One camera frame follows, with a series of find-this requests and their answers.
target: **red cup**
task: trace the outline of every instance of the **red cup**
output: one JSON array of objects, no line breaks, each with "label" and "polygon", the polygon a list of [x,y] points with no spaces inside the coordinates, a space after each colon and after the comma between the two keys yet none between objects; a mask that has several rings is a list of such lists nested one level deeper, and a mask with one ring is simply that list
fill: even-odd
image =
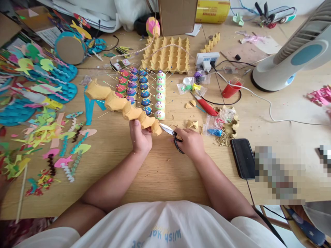
[{"label": "red cup", "polygon": [[[234,84],[234,85],[242,86],[242,84],[239,81],[231,80],[230,83],[231,84]],[[240,87],[231,86],[231,85],[228,84],[225,87],[225,89],[223,90],[222,96],[224,98],[230,98],[230,97],[232,97],[240,89],[241,89]]]}]

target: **wooden table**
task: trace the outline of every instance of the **wooden table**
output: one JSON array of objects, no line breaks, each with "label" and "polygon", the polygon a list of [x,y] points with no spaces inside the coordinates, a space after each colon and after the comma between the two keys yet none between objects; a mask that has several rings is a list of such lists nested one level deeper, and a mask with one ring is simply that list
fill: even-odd
[{"label": "wooden table", "polygon": [[[246,30],[248,33],[254,31],[259,35],[272,35],[277,42],[283,45],[287,37],[291,36],[303,20],[303,18],[297,17],[294,21],[277,25],[276,28],[272,30],[266,28],[260,29],[249,23],[246,23],[243,28],[240,28],[228,20],[222,25],[203,24],[196,37],[186,35],[180,35],[179,37],[189,38],[191,44],[190,53],[193,56],[204,47],[208,36],[214,35],[216,32],[221,32],[221,41],[212,50],[213,52],[219,52],[221,48],[238,44],[238,40],[241,39],[241,37],[236,36],[234,32],[239,30]],[[134,50],[145,47],[146,40],[139,41],[140,37],[135,32],[127,33],[120,30],[115,34],[120,39],[119,45],[128,46]],[[115,38],[110,34],[104,34],[103,38],[107,41],[109,46],[114,45],[116,42]],[[79,85],[84,75],[98,78],[98,82],[102,85],[106,85],[102,82],[103,80],[115,85],[115,81],[106,75],[106,73],[113,74],[113,71],[104,68],[104,65],[108,64],[108,58],[103,58],[104,61],[102,62],[93,56],[78,66],[79,75],[72,81],[78,87],[78,94],[70,103],[66,104],[66,113],[85,110],[83,86]],[[130,61],[138,63],[141,58],[142,54],[139,54],[131,58]],[[190,65],[191,72],[189,76],[194,73],[193,59],[191,59]],[[314,71],[299,72],[291,86],[275,93],[263,93],[254,88],[249,79],[250,73],[244,76],[245,86],[273,102],[273,115],[276,119],[291,118],[306,122],[328,123],[329,120],[325,114],[325,109],[310,103],[307,99],[302,97],[302,95],[319,89],[324,84],[328,83],[328,66],[329,64]],[[167,119],[163,122],[167,125],[174,124],[179,127],[185,127],[188,119],[199,121],[199,125],[205,123],[206,115],[198,108],[184,108],[184,105],[193,98],[189,93],[179,95],[176,84],[181,83],[185,76],[186,74],[174,74],[167,81]],[[218,82],[220,83],[221,89],[224,89],[225,82],[220,79],[218,79]],[[316,183],[318,178],[323,175],[323,170],[319,164],[318,156],[313,151],[314,147],[330,143],[330,138],[328,137],[329,127],[297,123],[290,124],[288,122],[270,123],[268,122],[270,120],[268,104],[256,97],[252,97],[251,93],[245,90],[242,91],[242,94],[242,99],[235,104],[235,108],[240,117],[238,138],[247,138],[253,149],[255,146],[276,146],[284,144],[305,148],[307,150],[307,157],[309,157],[310,160],[309,164],[306,164],[307,174],[309,174],[306,178],[309,179],[309,184],[305,185],[306,188],[308,188],[307,190],[303,189],[304,198],[306,200],[330,199],[330,194],[320,194],[320,192],[322,192],[321,187],[318,187],[319,185]],[[223,99],[219,92],[217,78],[215,75],[212,75],[211,84],[208,85],[208,92],[205,97],[214,102],[230,103],[238,96],[235,95],[230,99]],[[92,147],[82,157],[82,161],[76,171],[75,182],[69,183],[64,172],[58,170],[56,177],[62,182],[54,183],[50,190],[46,191],[43,196],[25,197],[21,218],[59,216],[68,206],[76,201],[91,184],[110,169],[114,168],[131,150],[129,123],[117,112],[110,112],[97,118],[104,113],[105,112],[102,112],[95,104],[92,125],[88,128],[97,129],[98,132],[89,137],[85,142],[86,144],[92,145]],[[84,116],[80,116],[78,119],[78,121],[82,120],[84,120]],[[10,137],[11,134],[18,134],[23,128],[22,126],[8,128],[7,137]],[[153,139],[153,148],[125,195],[123,203],[184,199],[210,205],[198,172],[186,156],[177,152],[173,143],[169,141],[169,138],[169,135],[163,133]],[[231,148],[215,145],[212,136],[204,136],[204,144],[206,151],[214,159],[219,168],[232,183],[239,188],[251,204],[253,204],[253,201],[248,185],[252,191],[253,200],[256,205],[269,203],[272,196],[266,193],[267,189],[265,187],[253,180],[247,182],[238,176]],[[11,142],[12,148],[17,146],[17,144]],[[28,178],[36,178],[38,172],[46,168],[47,163],[41,159],[41,155],[47,152],[48,146],[49,145],[46,145],[43,150],[36,152],[32,156],[33,159],[29,163]],[[16,218],[21,185],[22,176],[12,183],[5,197],[1,208],[1,219]]]}]

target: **smartphone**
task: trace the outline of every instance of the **smartphone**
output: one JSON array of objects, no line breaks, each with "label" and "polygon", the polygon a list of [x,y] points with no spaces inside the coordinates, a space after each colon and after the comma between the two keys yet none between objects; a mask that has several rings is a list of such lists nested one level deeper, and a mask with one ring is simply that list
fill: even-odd
[{"label": "smartphone", "polygon": [[230,140],[238,174],[242,179],[255,178],[255,157],[248,139]]}]

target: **electric fan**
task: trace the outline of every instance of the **electric fan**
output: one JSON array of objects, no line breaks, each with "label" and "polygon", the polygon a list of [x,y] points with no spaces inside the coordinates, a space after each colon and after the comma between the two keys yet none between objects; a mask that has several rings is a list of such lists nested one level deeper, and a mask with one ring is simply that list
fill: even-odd
[{"label": "electric fan", "polygon": [[331,0],[325,0],[275,55],[253,70],[253,85],[265,92],[288,86],[299,70],[312,70],[331,60]]}]

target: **red pencil cup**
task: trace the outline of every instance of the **red pencil cup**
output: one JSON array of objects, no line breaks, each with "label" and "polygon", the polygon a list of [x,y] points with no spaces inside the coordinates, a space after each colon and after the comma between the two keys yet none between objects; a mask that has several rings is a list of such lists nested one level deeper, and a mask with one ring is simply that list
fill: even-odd
[{"label": "red pencil cup", "polygon": [[[230,84],[242,86],[244,84],[244,81],[242,79],[238,78],[238,77],[234,77],[230,81]],[[241,89],[240,87],[231,86],[231,85],[228,84],[225,87],[225,89],[223,90],[222,96],[224,98],[230,98],[230,97],[232,97],[240,89]]]}]

